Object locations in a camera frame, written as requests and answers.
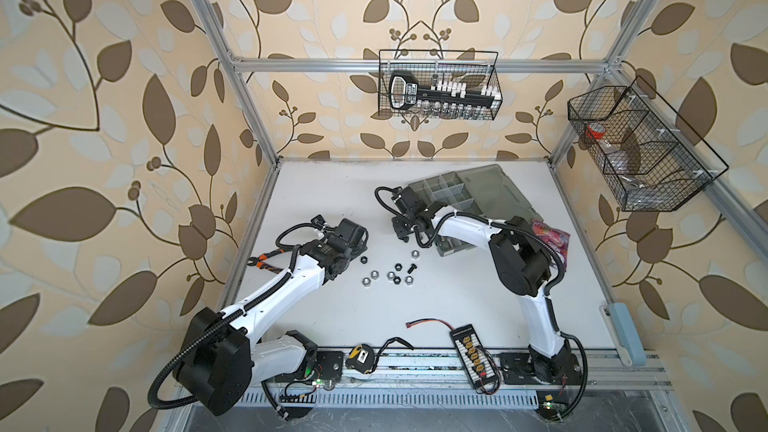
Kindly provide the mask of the grey compartment organizer box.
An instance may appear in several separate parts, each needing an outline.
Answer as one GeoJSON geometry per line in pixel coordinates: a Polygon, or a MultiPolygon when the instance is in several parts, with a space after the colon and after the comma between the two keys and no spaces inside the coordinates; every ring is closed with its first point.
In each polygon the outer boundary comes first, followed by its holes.
{"type": "Polygon", "coordinates": [[[408,187],[425,207],[439,202],[492,219],[542,219],[499,165],[447,172],[411,182],[408,187]]]}

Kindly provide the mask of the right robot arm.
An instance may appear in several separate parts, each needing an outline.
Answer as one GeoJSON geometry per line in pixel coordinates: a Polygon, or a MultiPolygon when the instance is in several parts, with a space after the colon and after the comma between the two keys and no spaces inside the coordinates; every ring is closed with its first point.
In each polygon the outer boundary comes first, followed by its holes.
{"type": "Polygon", "coordinates": [[[547,243],[520,217],[508,221],[463,212],[440,202],[426,203],[410,187],[379,187],[378,203],[393,214],[402,241],[422,249],[438,238],[453,238],[487,251],[501,285],[517,296],[528,328],[528,362],[523,371],[544,384],[587,383],[588,362],[580,340],[558,325],[552,289],[565,278],[565,254],[547,243]]]}

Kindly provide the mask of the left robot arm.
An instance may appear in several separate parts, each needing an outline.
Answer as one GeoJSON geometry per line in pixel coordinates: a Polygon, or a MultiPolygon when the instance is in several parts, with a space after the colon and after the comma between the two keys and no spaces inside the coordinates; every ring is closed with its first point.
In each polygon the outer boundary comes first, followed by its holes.
{"type": "Polygon", "coordinates": [[[316,237],[286,244],[250,258],[249,266],[266,269],[268,259],[288,254],[289,263],[265,285],[220,311],[204,308],[189,323],[180,351],[152,381],[147,402],[155,410],[200,403],[215,416],[233,408],[253,382],[303,372],[313,367],[316,344],[291,330],[266,341],[264,334],[308,294],[347,270],[367,249],[368,230],[344,219],[328,225],[322,216],[288,228],[312,229],[316,237]]]}

